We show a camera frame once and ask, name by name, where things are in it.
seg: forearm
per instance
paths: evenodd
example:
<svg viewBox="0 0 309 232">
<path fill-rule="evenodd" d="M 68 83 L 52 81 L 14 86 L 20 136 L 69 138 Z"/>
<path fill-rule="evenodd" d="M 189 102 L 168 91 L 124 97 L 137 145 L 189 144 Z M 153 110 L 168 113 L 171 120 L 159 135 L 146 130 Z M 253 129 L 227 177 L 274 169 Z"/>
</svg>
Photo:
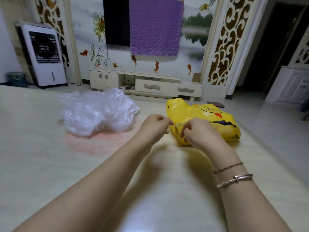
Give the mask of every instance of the forearm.
<svg viewBox="0 0 309 232">
<path fill-rule="evenodd" d="M 131 139 L 15 231 L 97 230 L 108 219 L 150 148 L 146 142 Z"/>
<path fill-rule="evenodd" d="M 219 153 L 208 153 L 215 169 L 241 162 L 230 147 Z M 243 165 L 217 173 L 218 183 L 233 179 L 235 175 L 248 174 Z M 220 188 L 230 232 L 291 231 L 254 181 L 241 181 Z"/>
</svg>

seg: air cooler grille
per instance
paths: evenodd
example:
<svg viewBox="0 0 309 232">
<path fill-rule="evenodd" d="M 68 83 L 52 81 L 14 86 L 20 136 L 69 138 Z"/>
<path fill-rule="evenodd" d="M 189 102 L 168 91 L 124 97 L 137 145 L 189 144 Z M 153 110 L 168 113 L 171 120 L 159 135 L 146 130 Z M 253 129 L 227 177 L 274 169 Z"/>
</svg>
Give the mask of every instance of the air cooler grille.
<svg viewBox="0 0 309 232">
<path fill-rule="evenodd" d="M 60 63 L 55 35 L 31 31 L 29 34 L 38 63 Z"/>
</svg>

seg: crumpled transparent plastic bag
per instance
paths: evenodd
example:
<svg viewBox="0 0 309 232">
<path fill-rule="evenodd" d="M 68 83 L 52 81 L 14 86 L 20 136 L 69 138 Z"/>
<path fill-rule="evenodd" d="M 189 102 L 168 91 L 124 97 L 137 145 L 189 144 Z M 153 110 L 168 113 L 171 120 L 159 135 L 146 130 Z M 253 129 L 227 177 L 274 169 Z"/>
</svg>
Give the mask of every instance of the crumpled transparent plastic bag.
<svg viewBox="0 0 309 232">
<path fill-rule="evenodd" d="M 56 98 L 63 104 L 59 116 L 66 129 L 81 136 L 90 136 L 103 129 L 125 131 L 135 122 L 134 117 L 140 109 L 117 88 L 83 94 L 75 91 Z"/>
</svg>

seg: white tv cabinet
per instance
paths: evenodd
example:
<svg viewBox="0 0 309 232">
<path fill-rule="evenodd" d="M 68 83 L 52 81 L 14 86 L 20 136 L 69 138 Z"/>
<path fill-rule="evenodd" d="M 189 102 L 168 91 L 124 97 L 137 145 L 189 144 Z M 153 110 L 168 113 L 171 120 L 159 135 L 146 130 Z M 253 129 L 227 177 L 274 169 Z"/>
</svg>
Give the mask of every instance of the white tv cabinet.
<svg viewBox="0 0 309 232">
<path fill-rule="evenodd" d="M 122 89 L 125 94 L 170 98 L 190 96 L 190 101 L 200 97 L 203 86 L 198 82 L 182 81 L 181 78 L 145 71 L 123 70 L 119 67 L 89 67 L 91 88 L 105 90 L 123 86 L 125 75 L 135 76 L 135 90 Z"/>
</svg>

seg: purple television cover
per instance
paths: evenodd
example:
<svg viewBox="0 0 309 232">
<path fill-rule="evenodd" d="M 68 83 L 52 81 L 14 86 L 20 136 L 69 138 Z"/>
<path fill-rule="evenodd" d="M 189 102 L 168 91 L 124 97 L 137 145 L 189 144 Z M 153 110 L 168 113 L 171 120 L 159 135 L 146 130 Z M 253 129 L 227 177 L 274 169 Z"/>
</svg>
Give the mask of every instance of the purple television cover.
<svg viewBox="0 0 309 232">
<path fill-rule="evenodd" d="M 129 0 L 131 54 L 176 56 L 183 1 Z"/>
</svg>

